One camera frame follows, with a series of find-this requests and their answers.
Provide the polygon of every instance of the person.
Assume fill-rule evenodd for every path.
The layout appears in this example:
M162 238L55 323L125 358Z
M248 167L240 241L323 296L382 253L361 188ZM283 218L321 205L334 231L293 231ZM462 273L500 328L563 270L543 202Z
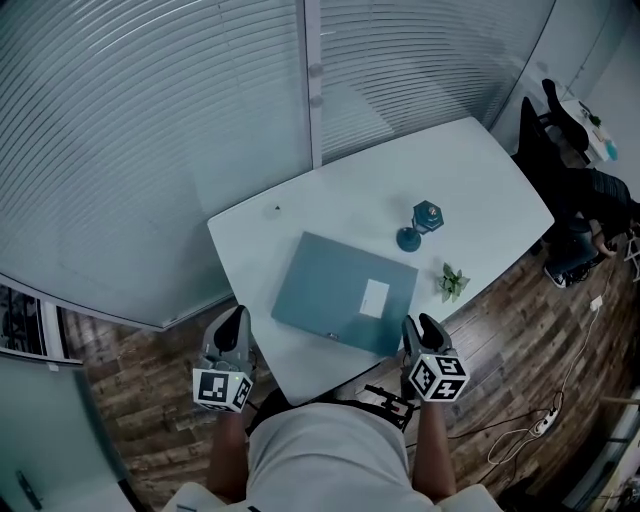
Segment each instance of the person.
M207 481L215 497L209 508L199 501L199 512L216 504L252 512L500 510L481 485L456 492L438 403L421 404L410 481L404 435L382 407L333 401L262 414L271 398L247 429L248 458L242 416L219 414Z
M545 274L558 288L566 287L564 274L595 258L615 251L607 242L629 229L637 229L640 205L631 199L625 183L596 169L564 169L558 195L565 204L563 251L556 251L544 265Z

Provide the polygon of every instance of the office chair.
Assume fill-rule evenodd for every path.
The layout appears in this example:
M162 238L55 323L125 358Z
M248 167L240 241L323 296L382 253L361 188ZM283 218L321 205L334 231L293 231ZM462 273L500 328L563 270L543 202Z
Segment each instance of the office chair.
M565 166L560 158L558 146L549 138L531 104L531 100L526 96L522 100L520 109L518 152L511 158L520 167L520 170L531 182L531 185L536 189L542 200L545 203L547 203L547 200L553 203L549 183L553 171L564 169Z
M529 98L522 100L518 152L513 161L529 180L553 215L554 225L545 233L546 241L564 237L567 230L582 230L582 219L575 219L564 197L557 192L557 174L566 171L560 150L549 138Z
M556 84L553 80L545 78L542 81L542 88L547 95L547 104L550 110L548 114L539 117L542 126L546 128L547 126L554 125L560 128L567 142L571 144L585 162L589 163L589 158L584 153L589 148L589 135L587 131L562 108L560 100L558 100L558 95L556 94Z

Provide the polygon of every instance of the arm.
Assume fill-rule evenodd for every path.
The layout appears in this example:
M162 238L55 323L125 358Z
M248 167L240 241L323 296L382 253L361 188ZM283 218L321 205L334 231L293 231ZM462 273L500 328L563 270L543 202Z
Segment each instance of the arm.
M245 499L249 465L241 414L220 413L213 428L207 489L225 502Z
M434 503L456 493L447 428L438 403L423 402L420 408L413 488Z
M613 258L616 253L607 249L607 246L605 245L607 239L600 223L595 219L591 219L589 221L589 226L591 227L592 234L591 244L598 249L599 253L604 254L607 258Z

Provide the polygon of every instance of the wooden floor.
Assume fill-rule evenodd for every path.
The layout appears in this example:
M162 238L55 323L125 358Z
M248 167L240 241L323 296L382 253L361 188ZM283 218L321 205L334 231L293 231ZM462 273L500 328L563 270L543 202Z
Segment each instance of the wooden floor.
M629 394L630 348L640 315L631 269L621 255L567 290L556 289L543 275L544 258L544 252L523 256L447 320L445 328L471 369L472 382L461 399L446 407L446 416L450 436L455 436L550 407L593 319L589 302L604 293L610 278L604 306L568 381L559 420L517 458L516 480L535 473L533 491L562 497L571 480L579 477L575 471L567 477L563 468L596 423L604 418L610 424L620 412L599 406L599 396ZM70 351L85 362L107 429L131 472L132 486L156 510L182 483L205 478L214 416L192 404L191 368L204 329L220 311L203 313L160 334L64 314ZM401 360L401 355L387 360L352 383L359 399L373 401L362 391L367 382L398 391ZM274 387L262 362L250 399L260 403ZM252 412L248 407L245 412L248 421ZM487 453L503 432L529 427L536 417L451 440L459 486L479 481L491 469ZM407 444L415 440L415 427L414 421L407 429ZM494 458L500 459L515 438L504 441ZM513 471L511 461L483 483L497 494Z

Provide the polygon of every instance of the white label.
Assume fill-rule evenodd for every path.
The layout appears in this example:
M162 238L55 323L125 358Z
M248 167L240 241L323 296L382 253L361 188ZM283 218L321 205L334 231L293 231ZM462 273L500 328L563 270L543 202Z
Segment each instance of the white label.
M387 302L388 292L389 285L387 283L369 279L364 290L364 297L362 297L360 313L374 318L382 318L382 311L384 310L384 303Z

